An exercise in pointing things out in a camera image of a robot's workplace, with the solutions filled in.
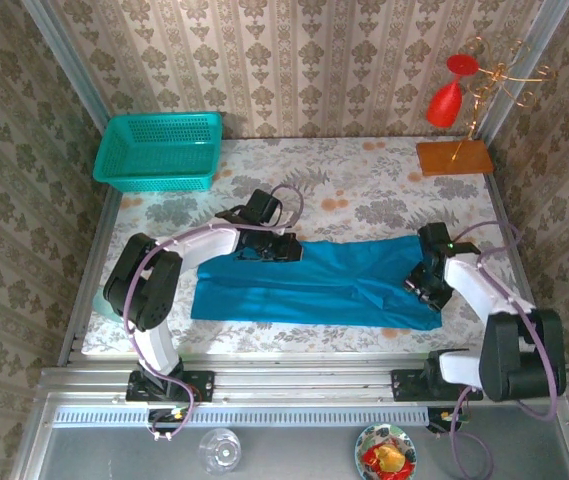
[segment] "gray floor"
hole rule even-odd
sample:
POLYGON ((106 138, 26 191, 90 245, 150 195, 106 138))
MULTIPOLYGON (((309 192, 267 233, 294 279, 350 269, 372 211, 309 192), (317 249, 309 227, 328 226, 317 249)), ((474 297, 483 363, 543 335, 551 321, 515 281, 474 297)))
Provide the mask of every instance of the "gray floor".
MULTIPOLYGON (((485 440, 495 457, 494 480, 569 480, 559 427, 530 419, 517 408, 478 407, 464 431, 485 440)), ((360 427, 236 428, 242 446, 228 480, 357 480, 353 450, 360 427)), ((416 444, 416 480, 458 479, 448 438, 425 428, 407 427, 416 444)), ((146 429, 95 428, 53 431, 44 462, 44 480, 207 479, 197 446, 205 428, 185 429, 172 442, 154 442, 146 429)), ((479 447, 461 440, 469 473, 483 469, 479 447)))

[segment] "wooden base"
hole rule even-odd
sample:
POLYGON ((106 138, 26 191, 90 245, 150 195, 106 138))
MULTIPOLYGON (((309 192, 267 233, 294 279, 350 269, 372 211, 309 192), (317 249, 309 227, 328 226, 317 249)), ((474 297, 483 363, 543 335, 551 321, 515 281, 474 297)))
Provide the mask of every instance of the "wooden base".
POLYGON ((428 142, 417 144, 422 174, 464 175, 492 173, 493 162, 482 140, 464 140, 455 161, 451 160, 460 142, 428 142))

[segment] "yellow fruit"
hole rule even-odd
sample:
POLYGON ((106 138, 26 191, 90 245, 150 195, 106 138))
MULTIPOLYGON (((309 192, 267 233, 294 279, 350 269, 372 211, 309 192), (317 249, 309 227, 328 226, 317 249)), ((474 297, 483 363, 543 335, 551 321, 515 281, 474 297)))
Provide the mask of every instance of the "yellow fruit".
POLYGON ((393 445, 382 445, 375 451, 380 461, 380 469, 385 473, 399 472, 406 462, 406 457, 393 445))

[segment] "plate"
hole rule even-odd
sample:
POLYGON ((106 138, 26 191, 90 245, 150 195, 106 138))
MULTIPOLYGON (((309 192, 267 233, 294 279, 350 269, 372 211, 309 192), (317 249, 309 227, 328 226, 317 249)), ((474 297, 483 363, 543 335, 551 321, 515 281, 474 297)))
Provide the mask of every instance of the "plate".
POLYGON ((371 425, 364 429, 357 438, 357 442, 355 442, 355 465, 360 476, 364 480, 379 480, 377 473, 362 462, 362 455, 371 447, 379 445, 380 443, 395 445, 397 449, 404 454, 406 460, 415 465, 416 468, 413 469, 413 473, 408 477, 408 480, 413 480, 415 478, 415 472, 417 471, 415 445, 413 445, 413 442, 404 430, 390 423, 371 425))

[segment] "floral tablecloth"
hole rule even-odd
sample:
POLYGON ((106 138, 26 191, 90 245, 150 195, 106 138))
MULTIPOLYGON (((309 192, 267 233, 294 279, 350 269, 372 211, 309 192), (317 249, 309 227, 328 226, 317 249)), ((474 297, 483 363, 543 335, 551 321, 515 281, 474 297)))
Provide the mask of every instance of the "floral tablecloth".
MULTIPOLYGON (((292 183, 304 193, 305 210, 295 231, 301 240, 353 242, 414 234, 444 221, 451 235, 495 212, 482 175, 422 177, 415 145, 433 138, 333 138, 229 140, 213 188, 208 192, 125 194, 111 238, 101 282, 106 282, 129 237, 175 234, 200 225, 216 212, 244 203, 254 189, 292 183)), ((297 208, 282 191, 286 212, 297 208)), ((498 227, 468 237, 481 250, 502 244, 498 227)), ((506 254, 489 266, 515 286, 506 254)), ((479 346, 482 324, 457 294, 443 311, 443 327, 428 331, 191 320, 196 271, 180 276, 169 315, 173 342, 181 353, 237 352, 427 352, 479 346)), ((93 311, 84 354, 130 352, 121 322, 93 311)))

